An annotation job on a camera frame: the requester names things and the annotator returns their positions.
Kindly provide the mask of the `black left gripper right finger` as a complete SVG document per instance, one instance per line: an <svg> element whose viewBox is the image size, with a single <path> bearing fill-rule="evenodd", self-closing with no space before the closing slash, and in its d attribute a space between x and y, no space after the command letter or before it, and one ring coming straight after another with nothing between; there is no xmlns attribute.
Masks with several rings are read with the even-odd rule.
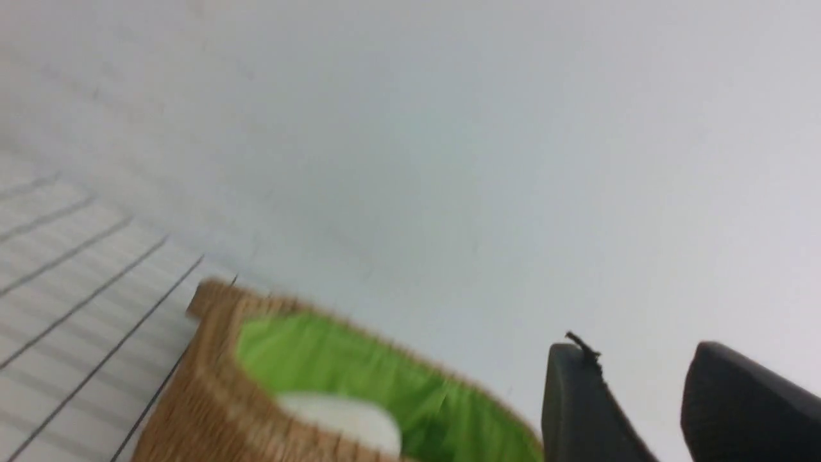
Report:
<svg viewBox="0 0 821 462"><path fill-rule="evenodd" d="M716 341L698 344L681 401L695 461L818 461L820 400Z"/></svg>

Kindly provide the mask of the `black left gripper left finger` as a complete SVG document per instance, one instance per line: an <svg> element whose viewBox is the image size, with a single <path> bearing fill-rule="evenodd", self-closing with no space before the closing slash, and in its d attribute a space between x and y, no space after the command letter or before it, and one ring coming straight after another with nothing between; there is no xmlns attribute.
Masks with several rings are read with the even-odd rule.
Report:
<svg viewBox="0 0 821 462"><path fill-rule="evenodd" d="M553 344L541 412L546 461L656 461L604 380L592 349Z"/></svg>

